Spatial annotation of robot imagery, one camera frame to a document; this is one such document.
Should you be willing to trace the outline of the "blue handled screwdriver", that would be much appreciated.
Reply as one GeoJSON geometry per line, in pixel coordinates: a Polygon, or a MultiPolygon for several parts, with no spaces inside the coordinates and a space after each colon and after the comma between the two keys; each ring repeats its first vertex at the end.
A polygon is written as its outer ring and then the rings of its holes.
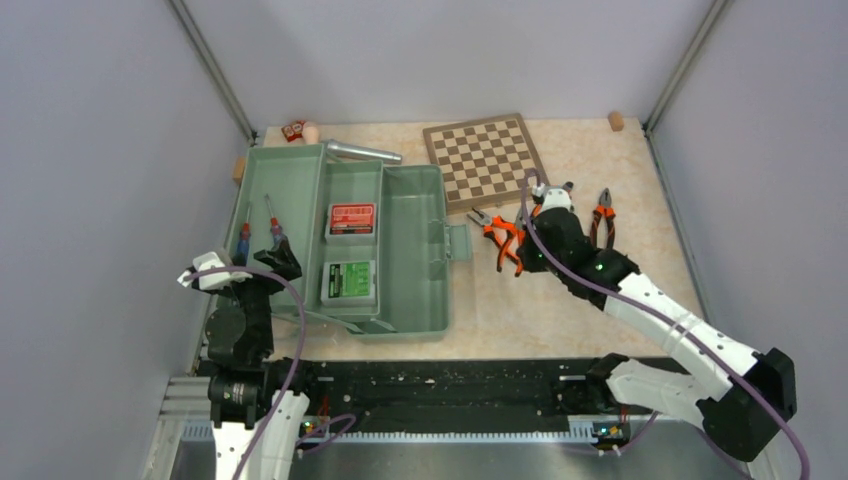
{"type": "Polygon", "coordinates": [[[275,215],[272,200],[269,194],[264,195],[264,201],[269,214],[269,224],[272,241],[274,245],[277,245],[285,239],[285,233],[282,225],[279,223],[279,220],[275,215]]]}
{"type": "Polygon", "coordinates": [[[236,257],[234,259],[234,263],[239,266],[245,266],[249,257],[251,239],[251,210],[252,203],[248,202],[244,222],[239,231],[239,239],[236,245],[236,257]]]}

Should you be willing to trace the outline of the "large orange pliers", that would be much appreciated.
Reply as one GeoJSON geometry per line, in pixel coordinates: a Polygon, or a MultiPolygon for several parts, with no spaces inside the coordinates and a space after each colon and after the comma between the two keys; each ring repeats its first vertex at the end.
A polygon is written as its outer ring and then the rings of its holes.
{"type": "Polygon", "coordinates": [[[496,226],[496,220],[499,217],[501,216],[492,217],[476,207],[472,208],[471,212],[467,214],[468,219],[481,227],[483,237],[492,242],[497,248],[497,251],[502,241],[506,238],[506,232],[496,226]]]}

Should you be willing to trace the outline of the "orange long nose pliers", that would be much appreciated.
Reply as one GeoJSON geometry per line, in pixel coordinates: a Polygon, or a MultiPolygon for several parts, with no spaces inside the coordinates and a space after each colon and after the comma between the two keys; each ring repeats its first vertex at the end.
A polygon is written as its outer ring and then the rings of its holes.
{"type": "Polygon", "coordinates": [[[517,253],[518,248],[523,245],[525,238],[524,215],[519,211],[512,222],[507,222],[499,217],[496,220],[496,226],[506,232],[506,238],[498,247],[496,270],[501,272],[503,270],[504,260],[511,258],[516,265],[514,276],[519,277],[524,270],[522,260],[517,253]]]}

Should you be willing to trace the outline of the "green screw bit box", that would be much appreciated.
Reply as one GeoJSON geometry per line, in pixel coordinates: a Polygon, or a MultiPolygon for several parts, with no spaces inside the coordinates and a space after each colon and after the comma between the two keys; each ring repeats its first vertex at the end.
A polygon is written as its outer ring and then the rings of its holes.
{"type": "Polygon", "coordinates": [[[323,266],[321,304],[327,307],[359,307],[377,304],[376,262],[331,261],[323,266]]]}

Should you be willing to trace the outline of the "red tool card pack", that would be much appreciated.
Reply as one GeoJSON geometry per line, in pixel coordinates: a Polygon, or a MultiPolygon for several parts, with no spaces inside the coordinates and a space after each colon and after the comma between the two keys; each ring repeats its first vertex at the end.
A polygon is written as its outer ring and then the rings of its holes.
{"type": "Polygon", "coordinates": [[[377,204],[332,203],[328,206],[325,241],[329,245],[373,245],[377,235],[377,204]]]}

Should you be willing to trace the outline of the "green plastic tool box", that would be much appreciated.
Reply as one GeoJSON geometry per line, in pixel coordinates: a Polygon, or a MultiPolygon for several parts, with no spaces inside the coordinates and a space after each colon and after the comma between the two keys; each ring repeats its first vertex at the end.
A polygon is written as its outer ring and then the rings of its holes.
{"type": "Polygon", "coordinates": [[[226,237],[236,252],[243,223],[250,251],[272,246],[275,213],[303,268],[293,285],[308,319],[346,328],[363,342],[442,339],[453,322],[452,273],[472,256],[469,229],[448,220],[441,173],[433,165],[387,166],[379,160],[336,160],[322,145],[252,148],[226,237]],[[368,240],[330,240],[335,204],[372,204],[368,240]],[[332,264],[374,267],[374,299],[366,305],[323,302],[332,264]]]}

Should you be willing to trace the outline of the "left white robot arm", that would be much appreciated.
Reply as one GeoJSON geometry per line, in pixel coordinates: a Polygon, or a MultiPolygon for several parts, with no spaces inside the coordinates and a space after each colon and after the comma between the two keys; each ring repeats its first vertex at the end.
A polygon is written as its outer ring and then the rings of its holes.
{"type": "Polygon", "coordinates": [[[292,281],[302,275],[287,238],[249,267],[244,255],[209,252],[194,259],[184,284],[230,299],[205,324],[208,358],[214,366],[207,396],[218,479],[285,479],[299,422],[319,404],[320,386],[297,375],[303,347],[292,358],[270,361],[274,351],[271,296],[289,290],[304,307],[292,281]]]}

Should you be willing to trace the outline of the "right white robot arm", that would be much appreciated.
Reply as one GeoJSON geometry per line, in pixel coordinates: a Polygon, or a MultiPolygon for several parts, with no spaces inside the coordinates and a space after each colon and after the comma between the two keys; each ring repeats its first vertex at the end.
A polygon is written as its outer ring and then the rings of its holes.
{"type": "Polygon", "coordinates": [[[518,216],[517,255],[527,272],[554,274],[577,298],[639,330],[681,367],[672,373],[620,354],[602,358],[589,404],[646,407],[698,428],[730,458],[752,462],[797,411],[795,365],[717,330],[666,295],[628,256],[598,248],[567,206],[518,216]]]}

